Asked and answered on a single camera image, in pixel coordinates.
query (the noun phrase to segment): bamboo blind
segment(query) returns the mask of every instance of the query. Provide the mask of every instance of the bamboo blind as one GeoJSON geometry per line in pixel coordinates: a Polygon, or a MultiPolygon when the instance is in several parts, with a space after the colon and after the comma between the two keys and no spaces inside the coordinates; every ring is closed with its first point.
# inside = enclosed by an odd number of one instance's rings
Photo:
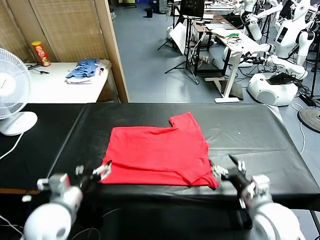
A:
{"type": "Polygon", "coordinates": [[[0,1],[0,21],[0,45],[21,60],[31,61],[33,57],[27,49],[27,43],[20,38],[2,1],[0,1]]]}
{"type": "Polygon", "coordinates": [[[28,0],[17,1],[17,0],[6,0],[14,18],[23,31],[27,43],[31,46],[34,41],[41,41],[46,53],[49,56],[51,62],[56,62],[56,56],[54,55],[48,40],[43,33],[41,26],[35,16],[34,10],[28,0]]]}
{"type": "Polygon", "coordinates": [[[30,0],[59,62],[107,58],[92,0],[30,0]]]}

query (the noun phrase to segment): wall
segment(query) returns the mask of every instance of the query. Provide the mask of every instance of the wall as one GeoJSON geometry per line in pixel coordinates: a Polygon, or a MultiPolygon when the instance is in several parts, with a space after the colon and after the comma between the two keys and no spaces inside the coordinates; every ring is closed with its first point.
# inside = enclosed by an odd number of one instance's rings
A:
{"type": "Polygon", "coordinates": [[[42,41],[51,62],[108,59],[121,102],[129,101],[107,0],[0,0],[0,45],[35,62],[42,41]]]}

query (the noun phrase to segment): t-shirt sleeve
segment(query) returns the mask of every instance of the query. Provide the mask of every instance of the t-shirt sleeve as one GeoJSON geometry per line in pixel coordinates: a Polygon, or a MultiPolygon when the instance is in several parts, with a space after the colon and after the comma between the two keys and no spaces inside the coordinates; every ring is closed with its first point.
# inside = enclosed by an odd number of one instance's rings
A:
{"type": "Polygon", "coordinates": [[[177,129],[190,132],[191,130],[201,131],[200,126],[191,112],[173,116],[169,119],[171,125],[177,129]]]}

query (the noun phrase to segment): red can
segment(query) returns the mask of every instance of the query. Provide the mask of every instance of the red can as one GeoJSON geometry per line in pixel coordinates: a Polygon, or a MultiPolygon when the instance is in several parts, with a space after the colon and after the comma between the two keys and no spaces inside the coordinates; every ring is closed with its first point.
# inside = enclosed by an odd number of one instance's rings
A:
{"type": "Polygon", "coordinates": [[[46,53],[45,48],[42,45],[41,41],[34,41],[31,44],[32,44],[36,54],[38,55],[38,57],[42,63],[42,66],[44,66],[44,67],[50,66],[51,62],[49,61],[48,54],[46,53]]]}

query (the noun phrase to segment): white electric fan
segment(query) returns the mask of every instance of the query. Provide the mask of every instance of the white electric fan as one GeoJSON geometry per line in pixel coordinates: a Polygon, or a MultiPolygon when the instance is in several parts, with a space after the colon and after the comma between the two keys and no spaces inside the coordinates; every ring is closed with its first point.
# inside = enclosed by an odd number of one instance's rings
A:
{"type": "Polygon", "coordinates": [[[0,48],[0,132],[6,136],[31,129],[38,117],[34,112],[19,112],[31,91],[31,75],[24,63],[0,48]]]}

